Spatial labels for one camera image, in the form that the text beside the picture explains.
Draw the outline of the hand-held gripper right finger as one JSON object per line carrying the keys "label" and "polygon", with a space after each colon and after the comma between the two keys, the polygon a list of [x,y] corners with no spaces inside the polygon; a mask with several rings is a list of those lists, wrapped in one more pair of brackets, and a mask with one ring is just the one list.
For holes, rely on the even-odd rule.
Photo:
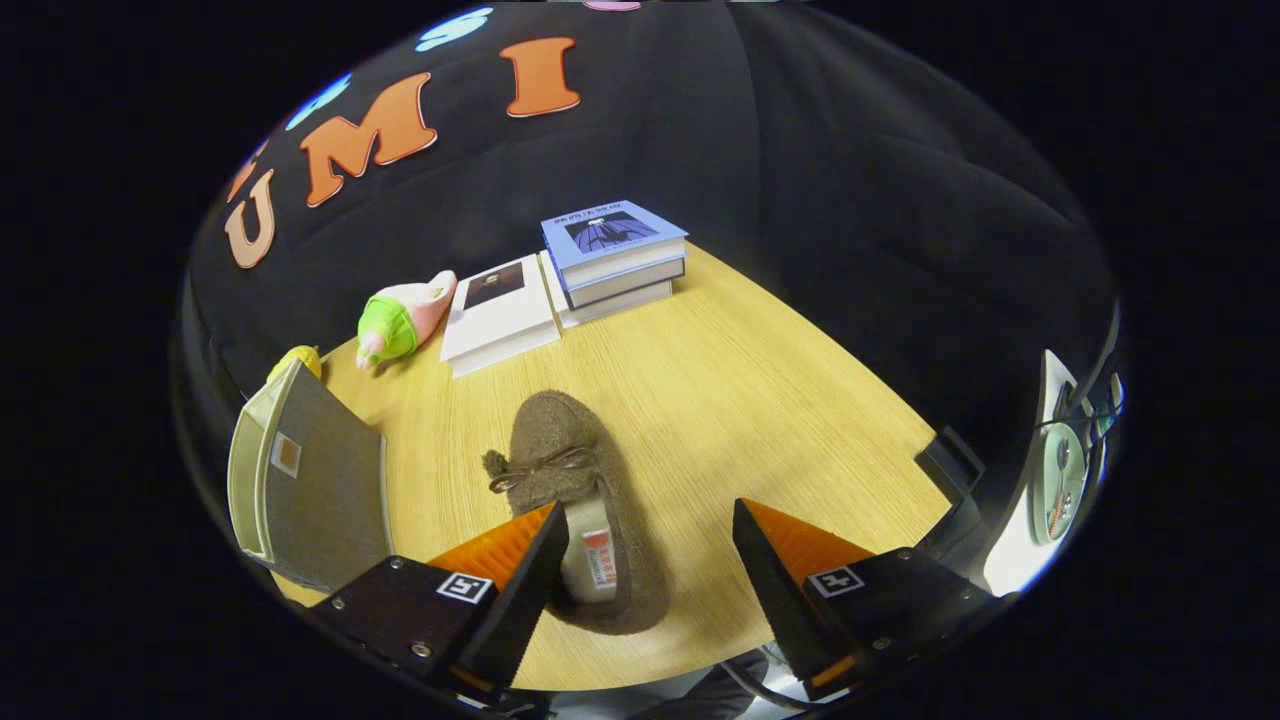
{"label": "hand-held gripper right finger", "polygon": [[754,500],[736,498],[732,539],[812,700],[896,682],[1001,611],[998,597],[920,550],[873,553]]}

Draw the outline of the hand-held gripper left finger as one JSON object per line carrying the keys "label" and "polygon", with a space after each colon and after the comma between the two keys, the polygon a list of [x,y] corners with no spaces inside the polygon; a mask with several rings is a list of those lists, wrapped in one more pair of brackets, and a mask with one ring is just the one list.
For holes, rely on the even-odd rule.
{"label": "hand-held gripper left finger", "polygon": [[430,561],[392,555],[310,609],[311,623],[438,694],[498,701],[512,687],[570,533],[552,502]]}

